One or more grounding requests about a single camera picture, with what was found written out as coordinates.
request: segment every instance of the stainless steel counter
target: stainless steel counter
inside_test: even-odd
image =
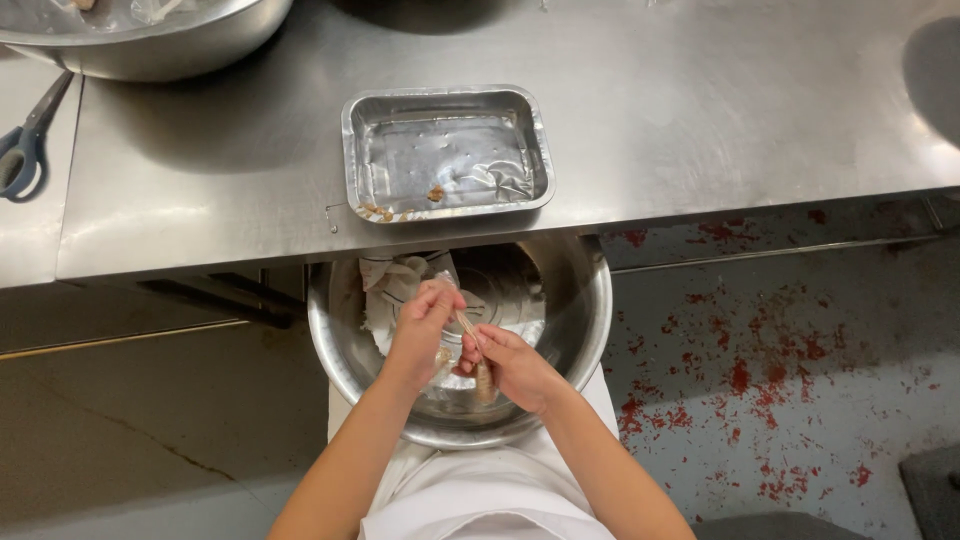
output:
[[[57,277],[395,254],[960,184],[960,152],[907,96],[955,109],[958,70],[939,68],[958,55],[944,32],[915,31],[960,1],[374,4],[391,5],[385,26],[301,0],[253,58],[197,81],[87,83]],[[335,206],[352,94],[489,83],[540,103],[557,178],[543,209],[377,226]]]
[[[0,46],[0,135],[23,124],[60,73]],[[46,188],[23,204],[0,199],[0,288],[54,280],[82,84],[74,77],[47,132]]]

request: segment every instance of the stainless steel mixing bowl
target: stainless steel mixing bowl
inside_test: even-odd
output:
[[[128,6],[130,0],[99,0],[83,18],[76,12],[49,9],[51,0],[4,0],[0,43],[92,77],[173,81],[248,55],[276,31],[292,2],[209,0],[196,12],[172,12],[153,26],[111,32],[91,25],[107,16],[106,10]],[[43,12],[29,12],[33,5],[44,6]]]
[[[516,331],[582,390],[600,361],[612,316],[610,269],[596,237],[466,248],[451,255],[461,286],[486,303],[479,321]],[[310,333],[330,380],[352,405],[384,359],[370,332],[361,328],[365,299],[356,259],[313,266]],[[455,355],[460,332],[456,325],[444,330],[443,344]],[[404,439],[443,450],[473,450],[508,443],[540,425],[502,395],[493,404],[479,404],[474,380],[450,375],[440,387],[442,399],[427,394],[417,399]]]

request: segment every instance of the person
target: person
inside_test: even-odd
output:
[[[399,439],[453,309],[425,281],[403,305],[383,368],[277,516],[270,540],[693,540],[683,515],[594,407],[516,334],[476,326],[454,372],[490,360],[500,392],[543,428],[510,446],[439,452]],[[594,388],[610,395],[603,375]]]

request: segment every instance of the person's right hand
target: person's right hand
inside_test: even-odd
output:
[[[569,383],[553,369],[543,356],[515,333],[494,325],[474,327],[479,343],[468,334],[463,336],[463,353],[454,373],[475,374],[475,364],[484,356],[491,360],[493,381],[523,410],[542,415],[552,396]]]

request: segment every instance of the hand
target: hand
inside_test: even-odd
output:
[[[467,307],[464,296],[448,283],[429,280],[400,308],[394,342],[379,379],[419,392],[437,372],[440,335],[454,309]]]
[[[540,416],[546,413],[547,405],[554,395],[572,388],[557,370],[520,336],[494,325],[479,324],[474,329],[480,343],[464,334],[464,351],[459,365],[454,369],[457,375],[468,376],[476,373],[475,364],[485,356],[492,361],[493,381],[503,395],[523,410]]]

